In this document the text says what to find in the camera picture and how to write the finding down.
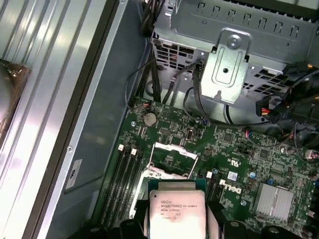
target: screw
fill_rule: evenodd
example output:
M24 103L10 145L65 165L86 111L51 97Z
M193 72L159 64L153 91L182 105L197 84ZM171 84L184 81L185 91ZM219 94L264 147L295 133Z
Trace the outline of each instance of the screw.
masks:
M239 223L238 222L231 222L230 225L232 227L236 227L236 228L239 227Z
M246 202L245 200L241 200L240 205L241 205L241 206L246 206L246 205L247 205L247 202Z
M236 46L236 43L237 43L237 40L235 38L233 38L231 41L230 41L230 46L234 47Z
M270 231L271 233L275 233L275 234L278 234L278 233L279 233L279 231L278 231L276 228L269 228L269 231Z

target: copper-colored object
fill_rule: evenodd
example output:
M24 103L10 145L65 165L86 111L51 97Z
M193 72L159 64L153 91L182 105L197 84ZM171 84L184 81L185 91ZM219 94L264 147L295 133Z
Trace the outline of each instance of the copper-colored object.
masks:
M5 135L10 127L11 120L13 118L15 109L22 95L27 77L30 74L30 70L24 66L14 64L0 59L2 64L9 74L9 78L12 83L13 98L9 107L6 117L0 122L0 147L4 141Z

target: reflective metal surface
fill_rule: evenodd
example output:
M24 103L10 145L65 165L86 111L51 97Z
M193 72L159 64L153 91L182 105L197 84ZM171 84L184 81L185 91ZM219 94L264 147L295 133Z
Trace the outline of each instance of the reflective metal surface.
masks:
M8 113L13 95L12 90L13 87L9 75L5 68L0 65L0 122L2 122Z
M54 187L52 196L49 200L49 204L48 204L48 207L47 207L47 210L46 210L46 213L45 213L45 216L44 216L44 219L43 219L43 222L42 222L42 225L41 225L38 237L37 237L38 239L44 239L47 237L47 235L49 238L64 238L63 233L66 233L67 230L60 228L60 226L66 227L67 223L72 223L72 222L70 222L68 219L66 219L66 221L64 223L61 223L62 225L53 225L52 220L54 219L54 217L56 218L56 220L59 218L63 218L63 220L64 220L66 217L69 216L68 213L76 214L76 212L74 210L72 210L72 207L76 208L76 206L78 206L78 205L81 206L80 200L82 200L82 199L85 200L87 196L90 196L91 190L94 190L95 188L97 188L99 190L101 188L102 180L100 180L100 177L99 177L100 173L97 172L97 170L93 172L94 175L92 175L92 177L97 179L98 182L88 179L91 176L88 174L89 173L88 170L85 172L80 170L78 178L82 177L84 182L83 182L83 185L81 185L81 182L80 182L81 179L77 180L76 185L74 186L74 188L76 188L76 189L73 190L73 193L69 193L68 190L65 189L65 181L69 177L69 172L70 172L70 167L72 165L72 162L74 159L76 159L78 157L78 155L76 155L76 154L78 151L80 151L81 148L84 148L85 151L89 151L90 153L92 153L90 151L90 150L92 150L92 148L94 148L92 143L96 143L99 147L103 147L103 149L106 147L105 144L103 143L104 141L102 141L102 143L98 142L98 141L96 141L96 142L95 141L93 141L93 142L87 141L90 139L87 137L88 133L92 133L92 132L90 130L84 131L84 134L82 135L82 133L83 133L82 131L86 129L85 123L86 123L87 117L89 117L88 116L89 110L91 110L91 107L92 107L91 104L94 101L94 97L97 95L97 91L98 91L97 87L98 87L98 84L100 83L101 76L105 70L107 59L108 59L109 55L111 54L112 44L114 43L114 39L116 38L116 33L118 32L118 28L120 26L121 19L123 17L123 14L124 14L124 11L127 7L127 4L128 4L127 0L121 1L119 6L118 6L118 9L116 11L116 14L114 16L113 24L109 30L108 37L107 37L106 42L104 44L99 62L97 64L97 67L95 69L90 87L89 87L88 92L86 94L86 98L85 98L85 101L83 103L81 113L78 117L77 124L74 128L74 131L73 131L73 134L72 134L72 137L70 140L70 146L72 147L72 150L69 150L63 159L63 164L61 166L60 173L59 173L57 181L55 183L55 187ZM110 111L105 110L105 113L106 112L107 112L107 114L112 114L112 110L110 110ZM94 117L93 123L96 124L97 117L96 117L96 115L93 115L93 117ZM110 131L107 127L105 127L105 124L106 124L105 118L103 118L102 124L104 126L104 129L99 128L99 131L102 131L102 130ZM81 136L84 136L84 140L86 140L86 144L81 145L80 149L78 149L77 146L78 146L79 142L81 143ZM91 159L89 157L85 157L83 155L84 153L81 151L78 154L80 154L81 157L83 157L82 164L83 164L84 168L85 168L86 163L89 163L90 165L92 165L93 159ZM106 160L106 157L104 157L104 158L96 157L95 159L99 160L100 163L102 163L103 165L105 165L105 163L106 163L105 161L103 161L103 160ZM101 173L103 173L103 169L104 169L103 167L99 167L99 170L102 171ZM87 212L88 213L87 220L90 219L92 216L96 200L97 200L97 197L95 197L95 199L92 200L92 203L91 203L92 209L89 209L89 211Z
M0 235L22 237L104 0L1 1L2 58L32 69L0 151Z
M233 31L223 31L216 51L209 53L201 79L201 93L226 103L241 95L248 63L245 62L250 39Z

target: green circuit board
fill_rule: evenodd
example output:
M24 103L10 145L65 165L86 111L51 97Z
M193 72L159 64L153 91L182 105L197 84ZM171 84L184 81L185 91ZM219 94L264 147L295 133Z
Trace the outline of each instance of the green circuit board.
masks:
M257 231L277 225L300 233L315 188L315 182L307 176L315 168L289 153L292 146L253 146L243 129L211 126L202 120L195 122L183 110L141 98L136 98L134 107L123 121L99 196L94 215L100 223L109 228L127 218L134 195L143 197L141 190L145 187L137 191L137 183L150 160L153 144L158 142L178 145L198 155L190 178L206 178L206 199L221 203L228 220L244 221ZM148 113L152 117L146 125ZM256 132L251 139L262 145L276 143L273 137ZM132 149L136 149L136 154L131 154ZM185 176L193 164L193 159L177 151L154 149L152 165L167 173ZM262 184L293 194L286 220L267 217L256 210Z

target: silver heatsink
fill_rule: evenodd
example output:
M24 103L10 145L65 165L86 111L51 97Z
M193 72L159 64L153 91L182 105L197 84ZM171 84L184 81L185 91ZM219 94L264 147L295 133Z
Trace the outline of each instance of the silver heatsink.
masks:
M257 213L287 221L294 194L277 187L261 183L255 201Z

